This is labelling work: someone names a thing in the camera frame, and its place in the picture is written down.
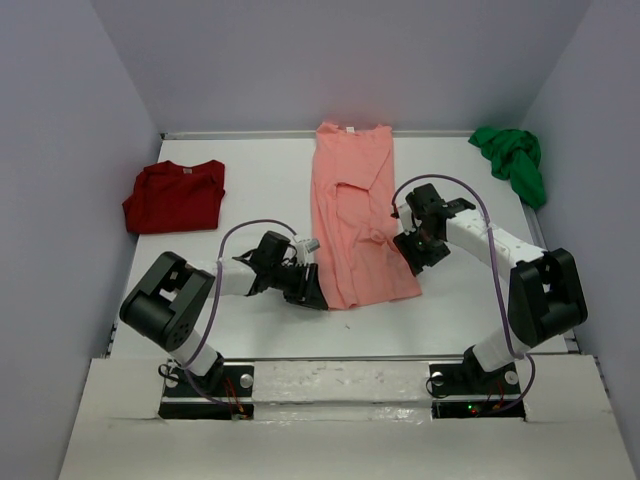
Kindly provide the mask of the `pink t-shirt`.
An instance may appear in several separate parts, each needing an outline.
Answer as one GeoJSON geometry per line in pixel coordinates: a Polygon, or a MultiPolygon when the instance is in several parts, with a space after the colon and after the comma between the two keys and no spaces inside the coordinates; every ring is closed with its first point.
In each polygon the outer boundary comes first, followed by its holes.
{"type": "Polygon", "coordinates": [[[331,310],[414,298],[422,289],[393,239],[392,129],[324,122],[312,159],[312,234],[321,290],[331,310]]]}

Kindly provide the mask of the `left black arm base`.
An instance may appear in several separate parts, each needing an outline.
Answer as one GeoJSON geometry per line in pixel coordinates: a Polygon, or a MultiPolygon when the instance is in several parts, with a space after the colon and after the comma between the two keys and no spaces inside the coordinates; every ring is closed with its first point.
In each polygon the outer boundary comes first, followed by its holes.
{"type": "Polygon", "coordinates": [[[165,420],[251,420],[255,367],[246,362],[220,365],[212,375],[196,376],[167,360],[157,368],[163,380],[158,415],[165,420]]]}

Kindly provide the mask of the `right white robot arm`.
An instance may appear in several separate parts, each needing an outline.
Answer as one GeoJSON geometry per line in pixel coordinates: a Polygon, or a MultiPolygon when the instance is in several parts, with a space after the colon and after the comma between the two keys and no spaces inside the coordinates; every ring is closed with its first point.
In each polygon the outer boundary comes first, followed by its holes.
{"type": "Polygon", "coordinates": [[[408,193],[404,204],[391,204],[402,227],[394,243],[412,274],[435,266],[452,246],[491,269],[501,326],[442,373],[447,384],[477,390],[533,348],[586,321],[578,269],[567,250],[545,250],[493,224],[478,194],[445,200],[430,176],[422,179],[424,184],[408,193]]]}

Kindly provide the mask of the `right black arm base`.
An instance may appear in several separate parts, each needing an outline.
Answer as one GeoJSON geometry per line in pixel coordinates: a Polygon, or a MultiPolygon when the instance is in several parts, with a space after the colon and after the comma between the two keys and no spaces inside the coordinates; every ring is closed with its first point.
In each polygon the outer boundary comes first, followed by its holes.
{"type": "Polygon", "coordinates": [[[430,364],[425,388],[435,419],[526,417],[515,363],[487,372],[472,347],[460,362],[430,364]]]}

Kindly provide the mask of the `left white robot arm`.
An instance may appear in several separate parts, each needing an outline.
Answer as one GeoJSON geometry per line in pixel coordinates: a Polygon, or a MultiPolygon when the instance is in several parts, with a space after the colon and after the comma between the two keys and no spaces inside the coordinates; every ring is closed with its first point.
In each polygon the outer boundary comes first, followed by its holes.
{"type": "Polygon", "coordinates": [[[222,296],[251,297],[274,289],[289,304],[326,311],[313,261],[319,248],[315,238],[290,240],[268,231],[256,248],[218,260],[211,271],[165,252],[125,298],[119,319],[166,352],[187,379],[211,395],[223,377],[224,359],[196,331],[206,301],[217,306],[222,296]]]}

